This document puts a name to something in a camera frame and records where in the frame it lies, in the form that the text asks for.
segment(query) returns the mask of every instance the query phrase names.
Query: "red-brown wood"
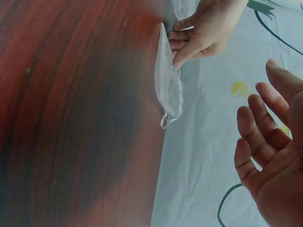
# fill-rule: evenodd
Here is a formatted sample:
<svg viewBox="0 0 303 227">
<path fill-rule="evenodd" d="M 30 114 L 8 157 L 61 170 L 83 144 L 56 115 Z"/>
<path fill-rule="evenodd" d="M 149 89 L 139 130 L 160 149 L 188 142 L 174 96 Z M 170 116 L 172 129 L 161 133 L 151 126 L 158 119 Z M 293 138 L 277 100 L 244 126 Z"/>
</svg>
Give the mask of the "red-brown wood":
<svg viewBox="0 0 303 227">
<path fill-rule="evenodd" d="M 150 225 L 162 0 L 0 1 L 0 226 Z"/>
</svg>

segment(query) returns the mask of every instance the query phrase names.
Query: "green leaf print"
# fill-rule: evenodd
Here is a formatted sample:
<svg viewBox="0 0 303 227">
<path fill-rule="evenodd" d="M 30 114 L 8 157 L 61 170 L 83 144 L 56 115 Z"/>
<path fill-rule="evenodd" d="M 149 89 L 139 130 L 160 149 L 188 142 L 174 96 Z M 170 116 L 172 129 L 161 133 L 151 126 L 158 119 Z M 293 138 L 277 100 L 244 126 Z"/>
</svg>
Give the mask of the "green leaf print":
<svg viewBox="0 0 303 227">
<path fill-rule="evenodd" d="M 272 8 L 271 6 L 265 5 L 263 3 L 254 1 L 254 0 L 249 0 L 247 7 L 256 10 L 260 13 L 263 13 L 264 15 L 268 16 L 271 20 L 271 16 L 274 16 L 274 14 L 271 12 L 271 10 L 275 9 Z"/>
</svg>

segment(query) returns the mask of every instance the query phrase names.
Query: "transparent plastic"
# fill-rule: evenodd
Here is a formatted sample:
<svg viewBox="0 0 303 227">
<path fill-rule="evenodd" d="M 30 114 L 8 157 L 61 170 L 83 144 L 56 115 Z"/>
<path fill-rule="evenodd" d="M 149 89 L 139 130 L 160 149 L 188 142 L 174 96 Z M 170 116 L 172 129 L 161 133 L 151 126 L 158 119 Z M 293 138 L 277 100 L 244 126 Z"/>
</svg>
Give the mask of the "transparent plastic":
<svg viewBox="0 0 303 227">
<path fill-rule="evenodd" d="M 155 68 L 155 89 L 158 101 L 163 107 L 164 115 L 161 127 L 166 128 L 177 120 L 183 111 L 182 82 L 180 70 L 172 66 L 173 53 L 167 39 L 164 24 L 161 24 L 161 32 L 158 46 L 158 55 Z"/>
</svg>

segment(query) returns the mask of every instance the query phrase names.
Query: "finger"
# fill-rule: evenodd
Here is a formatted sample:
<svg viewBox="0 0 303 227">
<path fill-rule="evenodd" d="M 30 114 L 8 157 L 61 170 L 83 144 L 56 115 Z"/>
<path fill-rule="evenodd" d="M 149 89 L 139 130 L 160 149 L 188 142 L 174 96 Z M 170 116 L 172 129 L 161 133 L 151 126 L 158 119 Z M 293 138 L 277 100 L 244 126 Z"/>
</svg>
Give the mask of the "finger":
<svg viewBox="0 0 303 227">
<path fill-rule="evenodd" d="M 185 46 L 186 43 L 187 43 L 187 41 L 179 41 L 179 40 L 170 40 L 169 41 L 170 48 L 173 51 L 180 50 L 183 46 Z"/>
<path fill-rule="evenodd" d="M 173 58 L 176 56 L 176 54 L 177 54 L 177 51 L 172 52 Z"/>
<path fill-rule="evenodd" d="M 270 83 L 289 104 L 288 124 L 298 155 L 303 160 L 303 81 L 281 69 L 273 60 L 267 62 L 266 71 Z"/>
<path fill-rule="evenodd" d="M 303 91 L 303 81 L 289 71 L 280 68 L 273 59 L 267 62 L 266 72 L 270 83 L 287 103 L 296 94 Z"/>
<path fill-rule="evenodd" d="M 249 143 L 245 139 L 239 139 L 234 156 L 235 167 L 242 184 L 253 195 L 256 194 L 253 193 L 254 181 L 258 178 L 260 172 L 251 161 L 250 153 Z"/>
<path fill-rule="evenodd" d="M 169 33 L 169 39 L 170 40 L 189 40 L 191 36 L 193 35 L 194 30 L 189 29 L 189 30 L 183 30 L 179 32 L 170 32 Z"/>
<path fill-rule="evenodd" d="M 199 20 L 199 17 L 197 14 L 193 14 L 188 18 L 185 18 L 183 20 L 177 21 L 174 23 L 172 30 L 173 31 L 180 31 L 182 29 L 194 26 L 195 22 Z"/>
<path fill-rule="evenodd" d="M 237 114 L 238 130 L 240 135 L 250 145 L 251 156 L 263 168 L 276 154 L 275 149 L 266 143 L 258 130 L 251 109 L 240 107 Z"/>
<path fill-rule="evenodd" d="M 254 115 L 258 130 L 266 142 L 276 151 L 286 147 L 291 139 L 279 129 L 277 123 L 268 113 L 262 99 L 258 95 L 251 95 L 248 98 L 249 107 Z"/>
<path fill-rule="evenodd" d="M 288 127 L 287 112 L 289 105 L 279 92 L 267 83 L 257 83 L 256 90 L 265 104 L 275 113 L 283 124 Z"/>
<path fill-rule="evenodd" d="M 191 39 L 176 54 L 173 65 L 180 68 L 186 61 L 190 60 L 196 53 L 209 47 L 212 43 L 203 39 L 202 35 L 193 34 Z"/>
</svg>

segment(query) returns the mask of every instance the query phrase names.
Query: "fingernail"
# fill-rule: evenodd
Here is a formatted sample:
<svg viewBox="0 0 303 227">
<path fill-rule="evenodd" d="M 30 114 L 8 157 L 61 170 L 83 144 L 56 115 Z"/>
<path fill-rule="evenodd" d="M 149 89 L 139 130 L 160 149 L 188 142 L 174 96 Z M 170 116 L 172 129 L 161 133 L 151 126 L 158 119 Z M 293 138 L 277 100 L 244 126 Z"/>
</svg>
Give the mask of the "fingernail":
<svg viewBox="0 0 303 227">
<path fill-rule="evenodd" d="M 279 67 L 279 68 L 280 68 L 280 66 L 278 65 L 278 63 L 277 63 L 274 59 L 269 59 L 269 60 L 267 61 L 267 64 L 268 64 L 268 65 L 271 65 L 271 66 L 275 66 L 275 67 Z"/>
<path fill-rule="evenodd" d="M 174 23 L 174 25 L 172 26 L 172 30 L 173 31 L 177 31 L 180 28 L 180 23 L 177 21 Z"/>
<path fill-rule="evenodd" d="M 182 67 L 182 65 L 183 65 L 183 63 L 181 63 L 181 62 L 174 63 L 174 68 L 180 69 Z"/>
</svg>

